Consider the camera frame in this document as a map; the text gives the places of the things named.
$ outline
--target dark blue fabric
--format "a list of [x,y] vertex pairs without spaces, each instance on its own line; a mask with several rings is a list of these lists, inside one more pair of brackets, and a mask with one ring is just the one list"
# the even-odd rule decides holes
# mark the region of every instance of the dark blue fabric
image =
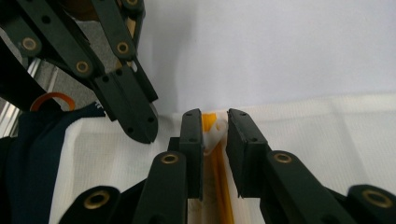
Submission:
[[49,223],[65,130],[77,119],[104,116],[98,107],[91,104],[72,112],[20,116],[18,138],[8,152],[6,166],[12,223]]

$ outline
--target white background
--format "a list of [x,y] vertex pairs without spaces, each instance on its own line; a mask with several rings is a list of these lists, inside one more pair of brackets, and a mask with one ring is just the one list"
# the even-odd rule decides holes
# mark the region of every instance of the white background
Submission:
[[396,1],[147,0],[160,114],[396,91]]

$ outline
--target brass screw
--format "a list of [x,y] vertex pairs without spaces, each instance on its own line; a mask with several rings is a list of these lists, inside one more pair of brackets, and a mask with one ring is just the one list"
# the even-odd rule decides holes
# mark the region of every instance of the brass screw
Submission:
[[381,192],[372,189],[366,189],[363,191],[362,195],[367,202],[378,207],[390,208],[393,206],[392,200]]
[[22,40],[22,45],[27,50],[35,50],[37,48],[37,43],[31,37],[25,37]]
[[84,62],[84,61],[79,61],[79,62],[76,64],[76,68],[77,68],[77,70],[78,70],[80,73],[86,73],[86,72],[88,72],[88,70],[90,70],[90,66],[89,66],[86,62]]
[[285,153],[276,153],[274,156],[276,161],[283,162],[283,163],[289,163],[292,161],[291,156]]
[[84,207],[87,209],[96,209],[105,205],[110,200],[110,195],[106,190],[98,190],[92,193],[84,201]]
[[138,0],[126,0],[126,2],[127,2],[129,5],[131,5],[131,6],[136,5],[136,4],[137,4],[137,1],[138,1]]
[[125,42],[120,42],[120,43],[117,45],[117,51],[118,51],[119,53],[121,53],[121,54],[128,53],[128,51],[129,51],[129,46],[128,46],[128,44],[125,43]]
[[161,158],[161,161],[165,164],[172,164],[178,161],[178,156],[175,154],[167,154]]

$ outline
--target orange strap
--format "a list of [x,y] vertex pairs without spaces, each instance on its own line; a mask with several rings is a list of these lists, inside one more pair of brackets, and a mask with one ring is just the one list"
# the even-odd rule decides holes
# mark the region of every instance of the orange strap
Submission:
[[39,96],[37,99],[35,99],[35,101],[32,103],[32,106],[30,107],[30,111],[38,111],[38,109],[44,102],[46,102],[49,99],[52,99],[54,97],[60,98],[60,99],[63,99],[64,101],[66,101],[67,104],[69,105],[70,111],[73,111],[76,108],[76,103],[69,96],[67,96],[61,92],[47,92],[47,93],[44,93],[41,96]]
[[[202,115],[202,128],[208,132],[217,119],[216,114]],[[233,224],[233,209],[222,155],[221,143],[218,143],[210,155],[215,177],[216,195],[218,197],[219,217],[222,224]]]

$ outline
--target yellow stripe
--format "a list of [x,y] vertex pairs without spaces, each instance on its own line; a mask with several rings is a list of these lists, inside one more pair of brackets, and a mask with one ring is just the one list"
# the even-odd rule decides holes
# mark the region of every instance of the yellow stripe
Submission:
[[[215,123],[216,114],[203,114],[203,131],[208,132]],[[227,176],[224,167],[221,143],[218,143],[210,155],[215,177],[216,195],[218,198],[220,223],[233,224],[233,209],[231,207],[230,193],[228,191]]]

